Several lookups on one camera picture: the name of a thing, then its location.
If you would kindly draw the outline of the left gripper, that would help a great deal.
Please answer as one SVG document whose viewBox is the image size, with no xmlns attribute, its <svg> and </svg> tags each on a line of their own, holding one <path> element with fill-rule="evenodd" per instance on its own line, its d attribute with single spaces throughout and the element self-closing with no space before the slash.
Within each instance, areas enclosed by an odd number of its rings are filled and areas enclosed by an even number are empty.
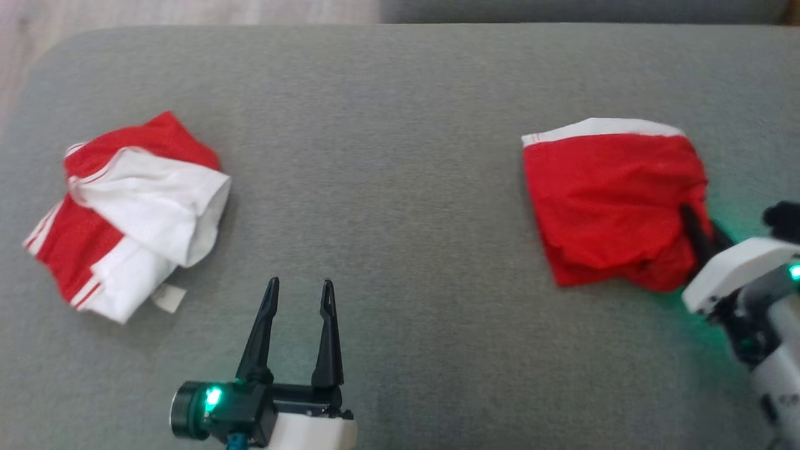
<svg viewBox="0 0 800 450">
<path fill-rule="evenodd" d="M 186 381 L 169 411 L 178 439 L 217 439 L 225 450 L 355 450 L 358 427 L 342 409 L 344 384 L 334 285 L 323 282 L 322 333 L 311 385 L 272 384 L 271 330 L 278 310 L 279 279 L 271 278 L 256 313 L 237 382 Z"/>
</svg>

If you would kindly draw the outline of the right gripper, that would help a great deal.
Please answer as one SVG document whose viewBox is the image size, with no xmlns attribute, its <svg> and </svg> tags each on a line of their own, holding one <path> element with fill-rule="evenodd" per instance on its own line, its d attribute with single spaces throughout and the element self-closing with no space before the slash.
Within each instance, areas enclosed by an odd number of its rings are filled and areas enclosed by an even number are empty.
<svg viewBox="0 0 800 450">
<path fill-rule="evenodd" d="M 682 203 L 679 212 L 694 257 L 682 293 L 691 313 L 712 314 L 723 298 L 771 273 L 800 284 L 800 202 L 781 201 L 766 208 L 762 221 L 769 236 L 739 243 L 717 221 L 709 221 L 707 232 L 688 203 Z"/>
</svg>

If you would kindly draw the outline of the red garment with white band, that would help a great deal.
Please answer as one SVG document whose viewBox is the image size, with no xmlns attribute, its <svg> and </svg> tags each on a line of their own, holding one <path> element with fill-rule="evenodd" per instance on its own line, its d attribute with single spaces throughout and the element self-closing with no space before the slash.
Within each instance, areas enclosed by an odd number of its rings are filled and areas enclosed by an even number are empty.
<svg viewBox="0 0 800 450">
<path fill-rule="evenodd" d="M 532 213 L 557 285 L 625 279 L 671 293 L 696 265 L 681 208 L 711 231 L 708 177 L 674 126 L 592 117 L 522 137 Z"/>
</svg>

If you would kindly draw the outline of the red and white striped garment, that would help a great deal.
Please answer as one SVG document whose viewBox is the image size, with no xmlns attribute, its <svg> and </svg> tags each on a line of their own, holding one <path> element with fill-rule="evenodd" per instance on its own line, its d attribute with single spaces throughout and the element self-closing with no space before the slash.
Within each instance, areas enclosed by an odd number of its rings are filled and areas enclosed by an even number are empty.
<svg viewBox="0 0 800 450">
<path fill-rule="evenodd" d="M 146 301 L 173 313 L 166 280 L 211 253 L 231 193 L 217 154 L 166 111 L 70 146 L 65 196 L 24 240 L 75 311 L 125 324 Z"/>
</svg>

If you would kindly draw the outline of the small grey sofa cushion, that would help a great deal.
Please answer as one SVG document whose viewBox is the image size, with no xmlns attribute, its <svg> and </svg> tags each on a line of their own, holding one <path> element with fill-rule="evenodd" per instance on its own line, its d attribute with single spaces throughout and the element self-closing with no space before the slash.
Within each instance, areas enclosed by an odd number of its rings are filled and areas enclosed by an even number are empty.
<svg viewBox="0 0 800 450">
<path fill-rule="evenodd" d="M 377 0 L 383 23 L 777 24 L 792 0 Z"/>
</svg>

